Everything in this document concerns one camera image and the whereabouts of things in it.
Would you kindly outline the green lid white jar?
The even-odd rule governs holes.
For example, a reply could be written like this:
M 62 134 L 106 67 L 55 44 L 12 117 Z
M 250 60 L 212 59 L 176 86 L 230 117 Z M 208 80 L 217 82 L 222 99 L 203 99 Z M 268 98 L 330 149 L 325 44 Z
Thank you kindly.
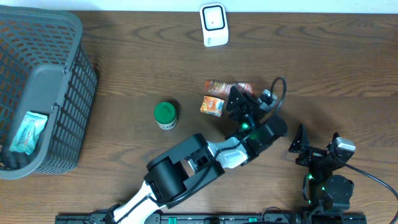
M 173 129 L 177 125 L 177 112 L 175 107 L 168 102 L 161 102 L 155 107 L 154 118 L 163 130 Z

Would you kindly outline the red chocolate bar wrapper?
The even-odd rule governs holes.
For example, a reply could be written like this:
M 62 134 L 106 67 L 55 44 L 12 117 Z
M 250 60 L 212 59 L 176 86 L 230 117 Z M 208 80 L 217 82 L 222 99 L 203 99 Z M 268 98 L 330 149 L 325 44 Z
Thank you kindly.
M 222 82 L 219 80 L 206 80 L 204 92 L 211 96 L 228 96 L 230 89 L 236 87 L 239 91 L 254 95 L 254 87 L 248 82 Z

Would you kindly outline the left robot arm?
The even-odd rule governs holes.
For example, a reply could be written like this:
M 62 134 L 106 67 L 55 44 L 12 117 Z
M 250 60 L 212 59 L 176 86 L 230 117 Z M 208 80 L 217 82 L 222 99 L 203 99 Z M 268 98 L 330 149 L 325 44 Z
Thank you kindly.
M 223 142 L 209 142 L 194 134 L 147 164 L 141 189 L 124 205 L 108 209 L 106 223 L 144 223 L 157 210 L 172 208 L 225 173 L 243 166 L 286 136 L 287 124 L 275 113 L 283 98 L 264 90 L 260 97 L 232 87 L 228 103 L 230 119 L 238 130 Z

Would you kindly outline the teal white tissue pack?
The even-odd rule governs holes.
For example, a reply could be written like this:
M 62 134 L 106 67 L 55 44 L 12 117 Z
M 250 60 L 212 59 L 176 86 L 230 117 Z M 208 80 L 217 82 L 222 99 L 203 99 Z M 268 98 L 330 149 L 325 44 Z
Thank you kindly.
M 28 111 L 17 130 L 10 145 L 11 152 L 25 153 L 31 155 L 44 130 L 48 116 Z

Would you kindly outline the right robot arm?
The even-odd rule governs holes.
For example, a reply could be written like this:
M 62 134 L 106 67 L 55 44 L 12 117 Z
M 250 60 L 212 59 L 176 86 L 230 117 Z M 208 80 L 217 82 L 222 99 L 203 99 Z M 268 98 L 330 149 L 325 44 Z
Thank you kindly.
M 308 202 L 292 216 L 292 223 L 343 223 L 344 211 L 350 207 L 354 183 L 333 172 L 344 166 L 354 154 L 353 141 L 333 134 L 325 149 L 310 145 L 303 124 L 298 128 L 289 152 L 297 153 L 295 163 L 308 168 L 303 178 L 302 195 Z

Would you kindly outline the orange snack packet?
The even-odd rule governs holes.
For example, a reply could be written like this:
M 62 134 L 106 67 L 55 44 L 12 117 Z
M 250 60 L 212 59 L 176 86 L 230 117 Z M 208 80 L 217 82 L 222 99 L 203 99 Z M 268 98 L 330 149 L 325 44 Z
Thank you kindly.
M 221 117 L 223 113 L 224 100 L 214 96 L 204 96 L 200 111 Z

